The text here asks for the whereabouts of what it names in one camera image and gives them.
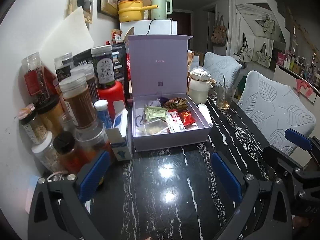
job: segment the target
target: green kettle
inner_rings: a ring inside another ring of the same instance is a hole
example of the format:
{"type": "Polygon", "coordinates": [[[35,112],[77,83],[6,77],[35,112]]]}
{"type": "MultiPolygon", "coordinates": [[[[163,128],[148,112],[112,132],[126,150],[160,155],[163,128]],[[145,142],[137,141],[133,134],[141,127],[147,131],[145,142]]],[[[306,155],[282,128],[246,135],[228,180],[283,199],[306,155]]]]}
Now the green kettle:
{"type": "Polygon", "coordinates": [[[168,14],[172,14],[172,0],[151,0],[152,5],[158,5],[158,9],[151,10],[151,20],[166,20],[168,14]],[[170,4],[170,11],[167,10],[167,3],[170,4]]]}

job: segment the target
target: metal screw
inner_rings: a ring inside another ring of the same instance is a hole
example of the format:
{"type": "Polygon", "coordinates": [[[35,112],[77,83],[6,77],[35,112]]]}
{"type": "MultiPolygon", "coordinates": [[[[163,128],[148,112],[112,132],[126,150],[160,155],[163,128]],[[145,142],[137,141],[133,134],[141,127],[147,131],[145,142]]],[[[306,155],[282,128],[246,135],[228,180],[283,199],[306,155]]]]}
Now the metal screw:
{"type": "Polygon", "coordinates": [[[67,177],[68,180],[74,180],[75,178],[76,178],[75,174],[70,174],[67,177]]]}
{"type": "Polygon", "coordinates": [[[38,179],[38,183],[39,184],[43,184],[45,182],[45,178],[40,178],[40,179],[38,179]]]}
{"type": "Polygon", "coordinates": [[[306,192],[304,190],[299,191],[299,197],[304,198],[306,196],[306,192]]]}
{"type": "Polygon", "coordinates": [[[276,178],[275,181],[276,181],[277,184],[282,183],[282,179],[280,179],[280,178],[276,178]]]}
{"type": "Polygon", "coordinates": [[[250,180],[253,180],[253,179],[254,179],[254,176],[251,175],[251,174],[247,174],[247,175],[245,176],[245,178],[250,181],[250,180]]]}

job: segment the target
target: tote bag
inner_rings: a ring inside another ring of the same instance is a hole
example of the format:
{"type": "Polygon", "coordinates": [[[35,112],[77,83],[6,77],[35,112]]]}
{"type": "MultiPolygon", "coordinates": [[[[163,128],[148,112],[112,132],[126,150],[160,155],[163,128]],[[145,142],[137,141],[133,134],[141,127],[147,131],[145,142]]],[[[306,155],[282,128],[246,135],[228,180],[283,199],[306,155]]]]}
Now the tote bag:
{"type": "Polygon", "coordinates": [[[267,54],[267,48],[265,43],[263,43],[261,50],[257,51],[257,53],[259,54],[259,57],[256,62],[258,62],[260,65],[269,68],[269,59],[271,57],[267,54]]]}
{"type": "Polygon", "coordinates": [[[252,49],[249,48],[245,34],[243,33],[242,47],[240,49],[240,60],[243,63],[250,62],[252,59],[252,49]]]}
{"type": "Polygon", "coordinates": [[[227,28],[224,26],[223,15],[221,15],[220,20],[219,15],[217,17],[211,41],[215,46],[221,47],[225,46],[227,42],[227,28]]]}

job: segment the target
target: yellow pot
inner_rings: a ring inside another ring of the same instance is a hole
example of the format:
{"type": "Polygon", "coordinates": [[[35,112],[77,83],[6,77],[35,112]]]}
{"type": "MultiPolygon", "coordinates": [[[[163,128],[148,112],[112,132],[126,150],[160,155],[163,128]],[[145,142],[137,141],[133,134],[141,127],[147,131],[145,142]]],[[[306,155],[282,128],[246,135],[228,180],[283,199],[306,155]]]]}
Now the yellow pot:
{"type": "Polygon", "coordinates": [[[124,0],[119,3],[119,21],[131,22],[144,20],[145,10],[157,9],[158,5],[143,6],[142,0],[124,0]]]}

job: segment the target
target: gift box lid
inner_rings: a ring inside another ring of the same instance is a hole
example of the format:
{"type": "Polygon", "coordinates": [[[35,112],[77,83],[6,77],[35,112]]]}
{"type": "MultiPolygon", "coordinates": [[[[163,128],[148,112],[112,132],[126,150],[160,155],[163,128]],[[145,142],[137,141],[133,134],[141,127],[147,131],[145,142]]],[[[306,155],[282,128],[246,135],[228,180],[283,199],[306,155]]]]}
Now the gift box lid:
{"type": "Polygon", "coordinates": [[[128,36],[132,95],[187,93],[191,38],[159,34],[128,36]]]}

